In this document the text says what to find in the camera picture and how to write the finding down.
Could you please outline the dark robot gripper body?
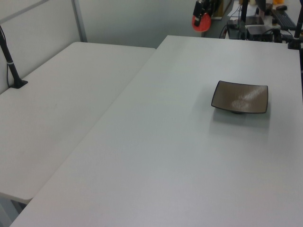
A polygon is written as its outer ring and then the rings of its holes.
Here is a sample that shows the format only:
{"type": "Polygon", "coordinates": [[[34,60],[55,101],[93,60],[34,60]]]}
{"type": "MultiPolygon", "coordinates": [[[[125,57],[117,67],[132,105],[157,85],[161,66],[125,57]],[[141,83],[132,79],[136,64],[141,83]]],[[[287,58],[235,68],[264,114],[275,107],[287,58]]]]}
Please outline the dark robot gripper body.
{"type": "Polygon", "coordinates": [[[220,0],[204,0],[204,11],[202,15],[205,14],[205,10],[211,6],[212,8],[212,15],[218,10],[220,6],[220,0]]]}

